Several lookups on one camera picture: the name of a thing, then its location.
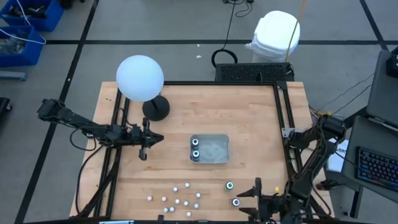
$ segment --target white container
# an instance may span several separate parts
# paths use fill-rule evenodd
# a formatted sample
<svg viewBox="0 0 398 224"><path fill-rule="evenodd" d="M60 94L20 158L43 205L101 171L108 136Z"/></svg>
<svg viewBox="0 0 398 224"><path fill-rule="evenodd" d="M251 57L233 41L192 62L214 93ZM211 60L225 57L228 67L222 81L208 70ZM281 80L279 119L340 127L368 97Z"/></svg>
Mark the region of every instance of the white container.
<svg viewBox="0 0 398 224"><path fill-rule="evenodd" d="M281 11L269 12L261 18L252 42L246 44L246 48L253 51L252 63L285 62L296 21L294 16ZM300 24L297 24L289 55L299 43L299 38Z"/></svg>

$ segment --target gray floor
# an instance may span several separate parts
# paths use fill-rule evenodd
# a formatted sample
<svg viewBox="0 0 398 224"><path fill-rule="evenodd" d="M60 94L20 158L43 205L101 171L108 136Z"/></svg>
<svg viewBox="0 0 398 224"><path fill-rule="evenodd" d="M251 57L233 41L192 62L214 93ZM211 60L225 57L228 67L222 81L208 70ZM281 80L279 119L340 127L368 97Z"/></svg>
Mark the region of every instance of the gray floor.
<svg viewBox="0 0 398 224"><path fill-rule="evenodd" d="M6 0L0 0L2 6ZM48 40L79 40L93 0L65 11L57 29L43 33ZM396 0L367 1L384 40L398 40L394 17ZM236 6L237 10L244 5ZM221 0L100 0L88 40L202 40L225 38L232 5ZM299 13L300 1L257 0L250 15L234 17L230 39L252 38L260 17L273 10ZM308 0L301 21L301 40L377 40L357 0ZM92 118L103 81L113 81L119 63L128 56L143 54L162 67L166 80L214 80L210 57L217 44L84 45L76 67L66 104L75 112ZM14 110L0 129L0 217L13 223L42 148L49 125L37 119L36 110L43 98L58 98L70 69L77 45L46 45L34 67L7 68L25 71L25 82L0 80L0 96L12 100ZM244 45L227 45L239 58L250 62L252 54ZM314 108L368 77L374 71L380 45L299 45L290 60L295 79L304 82L307 98ZM226 55L217 62L232 62ZM324 111L336 111L366 86L358 85ZM369 91L339 114L349 116L362 108ZM27 213L26 222L67 218L75 191L76 175L83 153L71 147L70 129L57 127L42 175ZM76 140L85 145L84 139ZM337 217L351 206L353 192L346 187L332 190ZM393 223L398 219L398 205L365 190L357 221Z"/></svg>

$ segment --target white spherical lamp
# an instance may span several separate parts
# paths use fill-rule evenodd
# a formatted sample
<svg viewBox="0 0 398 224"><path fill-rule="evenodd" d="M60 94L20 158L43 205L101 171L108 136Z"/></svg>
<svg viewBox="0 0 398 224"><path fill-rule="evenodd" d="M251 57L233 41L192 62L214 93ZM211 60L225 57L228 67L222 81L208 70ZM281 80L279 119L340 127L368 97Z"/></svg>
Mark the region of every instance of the white spherical lamp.
<svg viewBox="0 0 398 224"><path fill-rule="evenodd" d="M152 58L144 55L126 58L116 72L116 83L130 100L145 102L142 110L151 121L160 121L169 114L169 102L159 95L164 84L163 71Z"/></svg>

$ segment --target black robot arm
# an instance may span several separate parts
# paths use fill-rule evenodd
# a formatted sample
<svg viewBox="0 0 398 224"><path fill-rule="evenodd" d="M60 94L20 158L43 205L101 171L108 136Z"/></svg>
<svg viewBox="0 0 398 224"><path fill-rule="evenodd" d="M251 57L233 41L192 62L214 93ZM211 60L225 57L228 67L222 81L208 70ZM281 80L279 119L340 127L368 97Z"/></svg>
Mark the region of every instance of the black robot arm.
<svg viewBox="0 0 398 224"><path fill-rule="evenodd" d="M240 208L261 222L272 221L272 214L279 213L281 224L302 223L302 213L309 203L314 178L321 171L328 158L336 151L336 145L344 140L346 128L344 122L324 115L319 118L316 126L300 133L291 131L284 139L287 149L306 149L309 144L317 140L317 146L303 166L286 183L282 195L263 195L261 193L261 179L256 178L255 186L237 197L257 197L257 208Z"/></svg>
<svg viewBox="0 0 398 224"><path fill-rule="evenodd" d="M149 129L149 120L143 118L142 130L133 124L131 130L127 126L118 124L97 124L91 120L74 113L59 100L43 100L42 106L37 113L39 119L51 123L63 124L65 126L79 129L88 138L95 138L102 146L137 146L140 145L139 158L147 159L146 148L164 139L163 135L153 133Z"/></svg>

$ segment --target paper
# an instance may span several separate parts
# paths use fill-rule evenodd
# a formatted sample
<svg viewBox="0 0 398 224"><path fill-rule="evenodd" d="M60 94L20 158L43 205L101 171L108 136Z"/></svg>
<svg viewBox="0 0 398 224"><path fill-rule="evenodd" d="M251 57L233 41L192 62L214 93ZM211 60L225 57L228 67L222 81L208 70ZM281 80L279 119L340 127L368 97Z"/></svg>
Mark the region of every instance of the paper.
<svg viewBox="0 0 398 224"><path fill-rule="evenodd" d="M334 143L336 142L336 139L329 139L329 141ZM344 140L342 143L340 143L337 146L336 152L345 158L347 147L348 147L348 140ZM344 159L336 155L336 153L333 153L328 159L328 162L326 164L326 169L330 171L341 172L343 168L343 163Z"/></svg>

